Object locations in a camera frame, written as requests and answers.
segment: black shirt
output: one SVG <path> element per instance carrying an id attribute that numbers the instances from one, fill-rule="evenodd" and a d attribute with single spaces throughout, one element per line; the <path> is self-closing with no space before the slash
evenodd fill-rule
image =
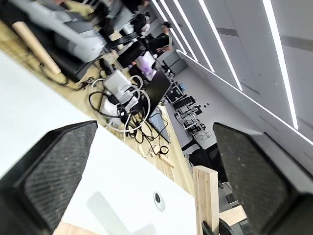
<path id="1" fill-rule="evenodd" d="M 158 48 L 172 46 L 173 45 L 173 38 L 171 35 L 167 35 L 165 33 L 161 33 L 156 38 L 153 38 L 149 42 L 150 50 L 155 53 Z"/>
<path id="2" fill-rule="evenodd" d="M 137 34 L 141 33 L 141 29 L 147 23 L 146 17 L 144 14 L 138 14 L 136 17 L 131 21 L 131 24 L 134 26 L 134 32 Z"/>
<path id="3" fill-rule="evenodd" d="M 141 5 L 142 0 L 122 0 L 124 5 L 133 13 L 138 11 L 139 5 Z"/>

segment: white device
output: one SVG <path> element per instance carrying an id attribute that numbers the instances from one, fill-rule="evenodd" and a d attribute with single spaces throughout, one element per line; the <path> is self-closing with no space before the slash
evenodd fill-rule
<path id="1" fill-rule="evenodd" d="M 134 96 L 134 93 L 137 91 L 129 90 L 130 87 L 132 87 L 132 83 L 120 70 L 114 71 L 114 73 L 112 73 L 111 76 L 104 82 L 104 86 L 112 95 L 115 96 L 115 98 L 119 101 L 119 104 L 125 105 L 124 108 L 126 112 L 129 112 L 133 106 L 138 104 L 138 98 Z M 106 96 L 103 96 L 100 112 L 114 116 L 110 118 L 110 122 L 112 122 L 115 126 L 122 124 L 120 118 L 116 118 L 116 116 L 119 116 L 117 106 L 118 104 L 111 103 Z"/>

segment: ceiling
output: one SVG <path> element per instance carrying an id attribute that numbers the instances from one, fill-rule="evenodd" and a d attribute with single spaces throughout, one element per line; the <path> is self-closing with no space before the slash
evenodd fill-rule
<path id="1" fill-rule="evenodd" d="M 158 4 L 155 11 L 160 19 L 166 17 L 173 22 L 175 18 L 178 23 L 190 45 L 174 25 L 187 56 L 179 54 L 188 66 L 313 172 L 313 1 L 152 0 L 151 4 L 154 8 Z M 210 72 L 203 52 L 215 73 Z"/>

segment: desk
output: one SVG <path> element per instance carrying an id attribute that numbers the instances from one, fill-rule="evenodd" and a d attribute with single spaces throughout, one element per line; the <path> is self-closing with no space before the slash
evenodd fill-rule
<path id="1" fill-rule="evenodd" d="M 1 51 L 0 58 L 2 178 L 45 133 L 92 118 Z M 164 212 L 155 206 L 155 191 L 165 200 Z M 62 221 L 97 235 L 116 231 L 114 224 L 109 228 L 95 218 L 99 213 L 95 211 L 97 209 L 88 207 L 88 202 L 97 193 L 102 194 L 131 233 L 152 223 L 158 235 L 196 235 L 194 197 L 100 125 L 82 180 Z M 96 205 L 104 203 L 101 199 L 93 202 Z M 102 219 L 109 220 L 110 210 L 104 209 L 100 213 Z"/>
<path id="2" fill-rule="evenodd" d="M 69 5 L 72 7 L 72 9 L 74 11 L 81 11 L 84 14 L 91 11 L 90 9 L 88 9 L 88 7 L 86 8 L 86 6 L 81 5 L 79 3 L 70 2 L 70 1 L 66 1 L 66 2 L 69 3 Z M 9 28 L 7 28 L 2 22 L 0 22 L 0 49 L 3 50 L 4 52 L 6 52 L 14 60 L 16 60 L 17 62 L 19 62 L 24 67 L 26 67 L 27 69 L 30 70 L 28 64 L 26 63 L 27 52 L 26 52 L 26 47 L 24 46 L 24 43 L 19 39 L 19 37 L 15 33 L 13 33 Z M 113 63 L 114 60 L 112 59 L 112 57 L 116 58 L 117 55 L 113 54 L 113 56 L 110 57 L 110 60 Z M 33 56 L 29 56 L 28 58 L 29 58 L 28 59 L 29 63 L 32 66 L 38 68 L 39 62 L 37 61 L 37 59 L 34 58 Z M 88 102 L 88 95 L 90 94 L 89 88 L 87 88 L 84 91 L 74 92 L 74 91 L 71 91 L 65 87 L 60 87 L 60 86 L 48 81 L 39 72 L 34 72 L 34 71 L 31 71 L 31 72 L 34 73 L 41 82 L 43 82 L 46 85 L 48 85 L 49 87 L 51 87 L 53 90 L 55 90 L 57 93 L 59 93 L 65 99 L 67 99 L 69 102 L 74 104 L 78 109 L 80 109 L 86 115 L 88 115 L 89 117 L 91 117 L 93 119 L 96 119 L 99 124 L 104 125 L 103 118 L 101 116 L 95 114 L 95 112 L 92 110 L 92 108 L 89 105 L 89 102 Z M 87 74 L 82 79 L 82 81 L 88 79 L 88 77 L 90 77 L 90 76 L 94 76 L 94 77 L 98 76 L 98 69 L 96 67 L 94 67 L 94 66 L 90 67 L 90 69 L 88 70 Z M 53 76 L 53 78 L 60 81 L 60 82 L 64 81 L 64 77 L 61 74 L 55 75 L 55 76 Z M 11 79 L 11 85 L 13 85 L 15 83 L 15 80 L 14 80 L 14 78 L 10 78 L 10 79 Z M 24 88 L 25 95 L 27 95 L 28 92 L 31 92 L 29 86 L 30 85 L 27 85 L 27 84 L 25 85 L 25 88 Z M 70 83 L 69 86 L 75 87 L 75 84 Z M 100 102 L 100 97 L 95 97 L 94 103 L 96 104 L 96 102 L 98 102 L 98 103 Z M 175 164 L 176 168 L 171 169 L 169 167 L 169 165 L 167 165 L 164 161 L 162 161 L 158 157 L 148 157 L 148 158 L 146 158 L 146 160 L 148 162 L 150 162 L 151 164 L 153 164 L 157 169 L 162 171 L 166 176 L 168 176 L 170 179 L 172 179 L 176 184 L 178 184 L 180 187 L 182 187 L 185 191 L 187 191 L 188 193 L 193 195 L 194 187 L 193 187 L 193 181 L 192 181 L 191 173 L 188 169 L 188 165 L 187 165 L 185 158 L 183 156 L 183 153 L 181 151 L 178 139 L 177 139 L 177 137 L 173 131 L 172 124 L 168 118 L 167 112 L 166 112 L 164 107 L 162 107 L 161 109 L 166 116 L 165 118 L 169 122 L 169 125 L 167 127 L 167 132 L 169 134 L 173 133 L 171 135 L 171 144 L 168 146 L 169 147 L 169 153 L 167 156 Z M 144 127 L 144 131 L 146 133 L 149 133 L 149 131 L 146 127 Z M 123 139 L 122 134 L 114 132 L 114 131 L 112 131 L 112 133 L 115 136 L 117 136 L 119 139 L 121 139 L 121 140 Z M 167 142 L 163 139 L 161 139 L 160 143 L 161 144 L 167 144 Z M 134 151 L 140 153 L 140 151 L 138 149 L 138 144 L 133 139 L 126 139 L 126 144 L 130 148 L 132 148 Z M 143 151 L 145 152 L 145 154 L 147 154 L 149 149 L 150 149 L 150 145 L 145 141 L 142 144 L 142 148 L 143 148 Z"/>

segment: wooden post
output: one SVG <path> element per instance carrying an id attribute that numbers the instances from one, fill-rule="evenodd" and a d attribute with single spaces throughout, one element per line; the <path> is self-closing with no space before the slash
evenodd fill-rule
<path id="1" fill-rule="evenodd" d="M 61 72 L 60 68 L 45 50 L 43 45 L 38 41 L 33 32 L 27 27 L 24 22 L 15 22 L 12 27 L 17 32 L 17 34 L 24 40 L 24 42 L 29 46 L 38 60 L 44 65 L 46 65 L 54 74 Z"/>
<path id="2" fill-rule="evenodd" d="M 53 235 L 97 235 L 97 234 L 76 227 L 74 225 L 61 222 L 57 229 L 54 231 Z"/>
<path id="3" fill-rule="evenodd" d="M 206 221 L 215 235 L 219 235 L 219 193 L 217 172 L 204 166 L 193 168 L 197 234 L 203 235 L 202 221 Z"/>

